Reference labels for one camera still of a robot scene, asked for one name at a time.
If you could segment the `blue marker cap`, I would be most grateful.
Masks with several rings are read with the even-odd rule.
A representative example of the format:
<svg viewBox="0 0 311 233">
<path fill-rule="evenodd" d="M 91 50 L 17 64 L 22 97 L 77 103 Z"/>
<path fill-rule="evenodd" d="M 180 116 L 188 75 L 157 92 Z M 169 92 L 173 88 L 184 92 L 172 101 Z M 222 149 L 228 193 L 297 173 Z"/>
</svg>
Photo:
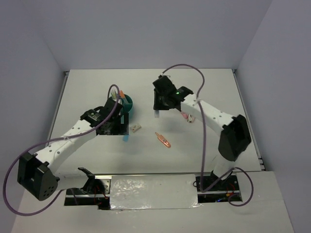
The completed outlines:
<svg viewBox="0 0 311 233">
<path fill-rule="evenodd" d="M 129 138 L 129 116 L 125 113 L 121 118 L 122 132 L 123 132 L 123 142 L 128 142 Z"/>
</svg>

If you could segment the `orange highlighter marker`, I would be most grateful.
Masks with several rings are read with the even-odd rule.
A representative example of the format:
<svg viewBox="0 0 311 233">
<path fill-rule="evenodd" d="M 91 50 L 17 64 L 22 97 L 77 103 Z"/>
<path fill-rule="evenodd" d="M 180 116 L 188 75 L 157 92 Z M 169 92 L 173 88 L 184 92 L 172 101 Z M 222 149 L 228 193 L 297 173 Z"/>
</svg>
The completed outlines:
<svg viewBox="0 0 311 233">
<path fill-rule="evenodd" d="M 126 96 L 124 95 L 124 93 L 120 90 L 120 97 L 122 98 L 122 99 L 126 99 Z"/>
</svg>

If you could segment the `yellow thin pen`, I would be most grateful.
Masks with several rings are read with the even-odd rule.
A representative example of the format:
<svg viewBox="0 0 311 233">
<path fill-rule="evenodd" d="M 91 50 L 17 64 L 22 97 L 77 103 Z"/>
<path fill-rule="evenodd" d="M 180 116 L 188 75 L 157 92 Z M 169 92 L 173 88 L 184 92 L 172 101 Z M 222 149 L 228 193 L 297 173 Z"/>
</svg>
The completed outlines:
<svg viewBox="0 0 311 233">
<path fill-rule="evenodd" d="M 117 99 L 118 94 L 117 94 L 116 90 L 111 90 L 111 91 L 110 91 L 110 94 L 111 94 L 111 98 Z"/>
</svg>

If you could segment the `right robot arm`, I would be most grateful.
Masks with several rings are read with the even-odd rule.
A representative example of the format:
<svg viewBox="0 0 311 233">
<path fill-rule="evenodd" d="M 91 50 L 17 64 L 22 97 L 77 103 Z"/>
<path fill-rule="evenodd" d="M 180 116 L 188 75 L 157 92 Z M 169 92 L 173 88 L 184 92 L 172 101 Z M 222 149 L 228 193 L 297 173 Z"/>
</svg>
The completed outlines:
<svg viewBox="0 0 311 233">
<path fill-rule="evenodd" d="M 239 155 L 251 143 L 251 135 L 246 118 L 242 115 L 227 114 L 200 100 L 192 90 L 175 87 L 167 76 L 159 76 L 154 85 L 154 110 L 176 109 L 203 122 L 204 142 L 207 139 L 206 127 L 219 136 L 220 157 L 212 171 L 212 186 L 222 190 L 228 184 L 230 175 Z"/>
</svg>

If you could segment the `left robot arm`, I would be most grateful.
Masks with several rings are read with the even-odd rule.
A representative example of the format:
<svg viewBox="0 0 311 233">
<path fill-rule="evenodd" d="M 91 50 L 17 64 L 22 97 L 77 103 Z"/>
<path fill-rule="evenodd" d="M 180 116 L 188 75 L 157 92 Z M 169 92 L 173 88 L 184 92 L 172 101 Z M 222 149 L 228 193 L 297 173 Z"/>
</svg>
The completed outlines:
<svg viewBox="0 0 311 233">
<path fill-rule="evenodd" d="M 39 201 L 46 200 L 55 191 L 79 188 L 91 193 L 103 183 L 85 167 L 78 167 L 71 175 L 57 173 L 59 167 L 83 144 L 98 135 L 128 134 L 128 114 L 123 100 L 109 98 L 104 106 L 84 112 L 60 141 L 50 143 L 35 154 L 24 153 L 18 164 L 17 181 Z"/>
</svg>

